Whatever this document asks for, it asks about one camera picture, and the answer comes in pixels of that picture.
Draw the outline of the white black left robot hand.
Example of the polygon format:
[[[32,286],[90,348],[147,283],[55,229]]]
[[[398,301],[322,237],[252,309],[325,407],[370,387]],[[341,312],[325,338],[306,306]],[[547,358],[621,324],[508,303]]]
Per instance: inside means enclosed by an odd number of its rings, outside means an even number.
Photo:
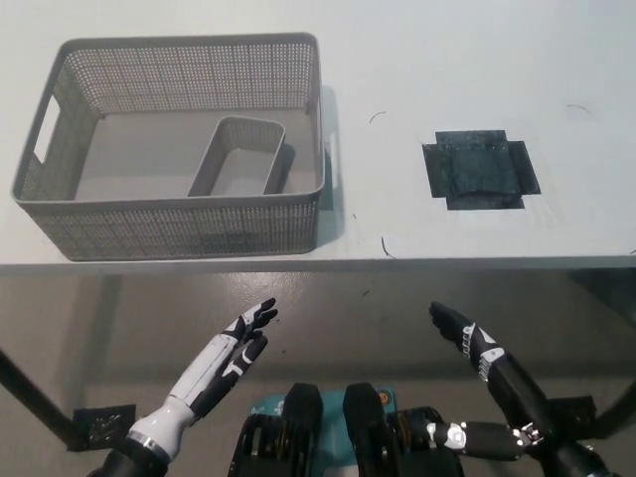
[[[193,425],[219,404],[267,346],[264,328],[276,315],[269,298],[243,312],[191,362],[169,397],[182,402]]]

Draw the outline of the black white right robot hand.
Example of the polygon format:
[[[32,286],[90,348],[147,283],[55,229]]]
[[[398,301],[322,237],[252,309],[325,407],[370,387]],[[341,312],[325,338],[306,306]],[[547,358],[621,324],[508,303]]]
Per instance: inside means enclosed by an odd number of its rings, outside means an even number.
[[[429,315],[440,335],[470,362],[486,384],[506,422],[461,421],[429,424],[438,446],[470,457],[515,461],[546,453],[561,437],[546,394],[529,373],[476,322],[433,301]]]

